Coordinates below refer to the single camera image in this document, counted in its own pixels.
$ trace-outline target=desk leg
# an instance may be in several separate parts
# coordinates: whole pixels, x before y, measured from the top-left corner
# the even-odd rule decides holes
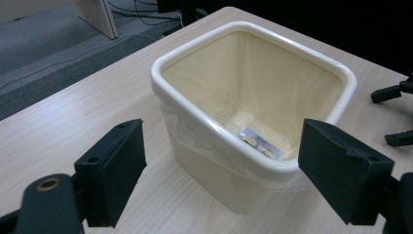
[[[115,21],[107,0],[79,0],[73,6],[78,16],[110,39],[118,37]]]

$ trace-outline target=black bracket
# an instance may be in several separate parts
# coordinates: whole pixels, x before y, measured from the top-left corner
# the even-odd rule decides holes
[[[401,81],[398,85],[390,86],[373,92],[370,97],[373,103],[380,103],[386,100],[400,98],[401,93],[413,94],[413,73],[405,81]]]
[[[386,100],[400,98],[401,93],[413,94],[413,72],[405,81],[401,81],[396,86],[373,92],[370,97],[373,103],[380,103]],[[413,144],[413,131],[405,133],[385,135],[386,143],[390,146],[406,146]]]
[[[84,233],[115,227],[146,167],[142,121],[120,124],[74,164],[26,187],[20,209],[0,217],[0,233]]]
[[[348,224],[387,221],[383,233],[413,234],[413,173],[391,176],[394,161],[337,127],[304,120],[300,169]]]

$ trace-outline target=light wood tabletop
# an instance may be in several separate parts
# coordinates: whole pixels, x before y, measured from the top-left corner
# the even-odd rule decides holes
[[[32,181],[74,174],[74,162],[117,124],[142,119],[148,166],[116,226],[86,233],[381,233],[346,225],[313,187],[280,193],[262,210],[235,214],[174,160],[150,88],[152,63],[172,49],[230,21],[249,21],[347,65],[358,86],[338,127],[395,160],[393,176],[413,171],[411,146],[386,145],[384,135],[413,129],[412,97],[374,104],[370,94],[406,76],[235,8],[224,8],[98,71],[0,122],[0,215],[19,208]]]

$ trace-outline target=cable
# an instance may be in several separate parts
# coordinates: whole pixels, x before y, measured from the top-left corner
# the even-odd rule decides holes
[[[75,57],[75,58],[70,58],[70,59],[67,59],[67,60],[54,62],[54,63],[49,64],[49,65],[47,65],[47,66],[45,66],[45,67],[43,67],[43,68],[41,68],[41,69],[39,69],[39,70],[37,70],[37,71],[34,71],[34,72],[29,73],[29,74],[27,74],[27,75],[21,76],[21,77],[19,77],[19,78],[17,78],[17,79],[14,79],[14,80],[10,80],[10,81],[6,82],[5,84],[3,84],[2,86],[0,86],[0,90],[4,89],[5,87],[7,87],[7,86],[9,86],[9,85],[11,85],[11,84],[13,84],[13,83],[16,83],[16,82],[19,81],[19,80],[22,80],[22,79],[24,79],[24,78],[26,78],[26,77],[29,77],[29,76],[31,76],[31,75],[34,75],[34,74],[36,74],[36,73],[39,73],[39,72],[41,72],[41,71],[43,71],[43,70],[45,70],[45,69],[47,69],[47,68],[49,68],[49,67],[52,67],[52,66],[54,66],[54,65],[58,65],[58,64],[61,64],[61,63],[69,62],[69,61],[72,61],[72,60],[74,60],[74,59],[78,59],[78,58],[82,57],[83,55],[89,53],[90,51],[94,51],[94,50],[97,50],[97,49],[101,49],[101,48],[110,46],[110,45],[112,45],[112,44],[115,44],[115,43],[120,42],[120,40],[122,40],[122,39],[124,39],[124,38],[126,38],[126,37],[133,37],[133,36],[146,37],[146,38],[149,38],[149,39],[153,40],[154,42],[158,41],[157,39],[155,39],[155,38],[153,38],[153,37],[151,37],[151,36],[143,35],[143,34],[124,35],[124,36],[118,38],[118,40],[115,40],[115,41],[113,41],[113,42],[110,42],[110,43],[108,43],[108,44],[106,44],[106,45],[102,45],[102,46],[93,47],[93,48],[91,48],[91,49],[88,49],[87,51],[83,52],[81,55],[79,55],[79,56],[77,56],[77,57]]]
[[[156,3],[146,3],[146,2],[141,2],[141,1],[138,1],[138,0],[135,0],[136,2],[138,2],[138,3],[142,3],[142,4],[146,4],[146,5],[153,5],[153,6],[157,6],[158,4],[156,4]]]
[[[182,21],[182,12],[180,10],[176,10],[176,12],[179,14],[179,19],[181,21],[181,26],[182,26],[182,28],[184,28],[185,26],[183,25],[183,21]]]
[[[111,2],[109,2],[109,4],[110,4],[112,7],[116,8],[116,9],[118,9],[118,10],[122,10],[122,11],[125,11],[125,12],[133,12],[133,13],[136,12],[136,10],[128,10],[128,9],[125,9],[125,8],[117,7],[117,6],[113,5],[113,3],[111,3]],[[140,12],[158,12],[158,11],[156,11],[156,10],[151,10],[151,11],[140,11]]]
[[[146,25],[150,25],[150,26],[155,26],[155,25],[159,25],[165,22],[169,22],[169,21],[174,21],[174,20],[179,20],[179,19],[174,19],[174,18],[160,18],[160,17],[149,17],[149,16],[141,16],[139,13],[139,10],[137,9],[137,5],[136,2],[139,2],[138,0],[133,0],[134,3],[134,8],[136,9],[136,14],[137,16],[140,18],[140,20],[145,23]],[[164,19],[166,21],[162,21],[162,22],[158,22],[158,23],[148,23],[145,20],[143,20],[143,18],[152,18],[152,19]]]

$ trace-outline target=black cable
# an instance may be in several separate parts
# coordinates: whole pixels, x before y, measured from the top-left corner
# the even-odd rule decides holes
[[[136,2],[139,2],[139,3],[142,3],[142,2],[140,2],[140,1],[138,1],[138,0],[134,0],[134,1],[133,1],[133,3],[134,3],[134,8],[136,9],[136,14],[137,14],[137,16],[138,16],[138,17],[140,18],[140,20],[141,20],[143,23],[145,23],[146,25],[155,26],[155,25],[159,25],[159,24],[162,24],[162,23],[165,23],[165,22],[169,22],[169,21],[179,20],[179,19],[174,19],[174,18],[161,18],[161,17],[141,16],[141,15],[139,14],[139,10],[137,9]],[[158,23],[148,23],[148,22],[146,22],[145,20],[143,20],[143,18],[163,19],[163,20],[166,20],[166,21],[162,21],[162,22],[158,22]]]
[[[111,2],[109,2],[109,4],[112,6],[112,7],[114,7],[114,8],[116,8],[116,9],[118,9],[118,10],[122,10],[122,11],[125,11],[125,12],[133,12],[133,13],[135,13],[136,12],[136,10],[128,10],[128,9],[125,9],[125,8],[120,8],[120,7],[117,7],[117,6],[115,6],[115,5],[113,5],[113,3],[111,3]],[[151,11],[140,11],[140,12],[158,12],[157,10],[151,10]]]
[[[112,11],[112,13],[123,16],[123,17],[134,17],[137,18],[138,15],[132,15],[132,14],[127,14],[127,13],[121,13],[121,12],[117,12],[117,11]],[[160,19],[160,20],[168,20],[168,21],[175,21],[175,20],[179,20],[176,18],[164,18],[164,17],[151,17],[151,16],[140,16],[141,18],[149,18],[149,19]]]
[[[158,4],[156,4],[156,3],[146,3],[146,2],[141,2],[141,1],[138,1],[138,0],[135,0],[135,2],[142,3],[142,4],[146,4],[146,5],[153,5],[153,6],[157,6],[157,5],[158,5]]]

